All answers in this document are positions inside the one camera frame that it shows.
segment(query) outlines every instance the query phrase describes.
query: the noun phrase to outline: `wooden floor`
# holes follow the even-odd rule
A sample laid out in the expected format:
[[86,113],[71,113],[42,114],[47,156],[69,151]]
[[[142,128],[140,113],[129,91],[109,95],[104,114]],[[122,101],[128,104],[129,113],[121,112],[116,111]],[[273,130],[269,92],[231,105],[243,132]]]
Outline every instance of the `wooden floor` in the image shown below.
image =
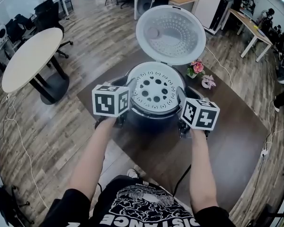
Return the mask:
[[[16,93],[16,120],[22,134],[24,146],[32,159],[33,174],[39,191],[50,206],[55,198],[63,195],[70,174],[93,133],[94,120],[76,97],[85,86],[99,75],[120,62],[126,55],[139,49],[135,38],[136,21],[133,19],[133,5],[120,9],[113,2],[105,0],[72,0],[75,8],[70,19],[61,23],[65,28],[65,40],[73,40],[74,45],[62,48],[70,55],[69,59],[58,57],[64,71],[70,76],[70,87],[66,96],[56,105],[44,105],[40,95],[30,85],[26,85]],[[268,69],[274,74],[274,56],[268,56],[255,62],[256,55],[250,51],[245,58],[239,52],[246,47],[248,33],[237,36],[236,31],[220,31],[215,37],[207,36],[207,46],[221,64],[231,73],[233,90],[254,110],[264,125],[268,126],[268,103],[275,80],[271,80]],[[202,58],[208,68],[226,83],[228,74],[219,67],[213,56],[205,50]],[[44,77],[50,76],[54,69],[45,67],[41,71]],[[274,84],[273,95],[280,92],[281,87]],[[0,136],[7,104],[0,103]],[[271,108],[271,124],[275,114]],[[13,109],[8,116],[12,117]],[[274,131],[284,128],[284,112],[277,115]],[[244,220],[244,224],[257,216],[265,203],[278,206],[284,192],[284,131],[276,133],[270,152],[266,156],[254,201]],[[257,179],[258,166],[242,197],[231,211],[231,219],[240,226]],[[100,183],[106,185],[114,176],[125,174],[133,167],[133,161],[110,141],[106,152]],[[0,141],[0,174],[7,186],[16,185],[20,200],[30,201],[25,213],[38,225],[47,213],[42,204],[31,177],[29,159],[22,148],[17,125],[5,122],[4,137]]]

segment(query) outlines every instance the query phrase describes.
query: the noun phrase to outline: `open lid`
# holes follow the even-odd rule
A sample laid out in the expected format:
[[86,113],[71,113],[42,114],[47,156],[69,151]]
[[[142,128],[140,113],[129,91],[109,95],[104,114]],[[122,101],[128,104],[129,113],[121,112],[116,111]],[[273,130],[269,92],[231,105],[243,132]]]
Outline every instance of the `open lid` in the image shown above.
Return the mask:
[[136,36],[150,57],[168,65],[196,60],[205,48],[205,31],[192,13],[162,5],[146,11],[138,20]]

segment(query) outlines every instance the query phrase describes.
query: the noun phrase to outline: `rice cooker lid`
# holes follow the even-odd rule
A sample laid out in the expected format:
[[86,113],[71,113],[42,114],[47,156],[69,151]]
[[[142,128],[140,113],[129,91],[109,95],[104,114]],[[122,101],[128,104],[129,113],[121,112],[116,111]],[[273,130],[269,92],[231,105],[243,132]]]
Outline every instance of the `rice cooker lid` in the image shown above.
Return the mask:
[[187,10],[171,5],[146,11],[138,20],[136,37],[145,53],[168,65],[195,61],[206,42],[200,21]]
[[145,62],[129,72],[127,82],[133,78],[137,79],[137,86],[132,102],[143,112],[168,114],[178,107],[176,89],[184,89],[184,82],[172,67],[155,61]]

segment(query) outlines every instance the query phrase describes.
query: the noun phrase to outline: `forearm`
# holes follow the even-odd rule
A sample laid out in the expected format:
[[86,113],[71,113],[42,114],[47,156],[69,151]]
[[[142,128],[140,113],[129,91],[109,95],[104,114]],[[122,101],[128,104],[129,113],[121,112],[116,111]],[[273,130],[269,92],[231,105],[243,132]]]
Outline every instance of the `forearm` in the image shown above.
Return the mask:
[[69,188],[79,190],[90,200],[101,175],[105,150],[114,123],[115,119],[109,118],[97,127],[71,175]]
[[218,206],[216,184],[209,160],[206,136],[203,131],[193,130],[192,163],[190,174],[190,198],[193,211]]

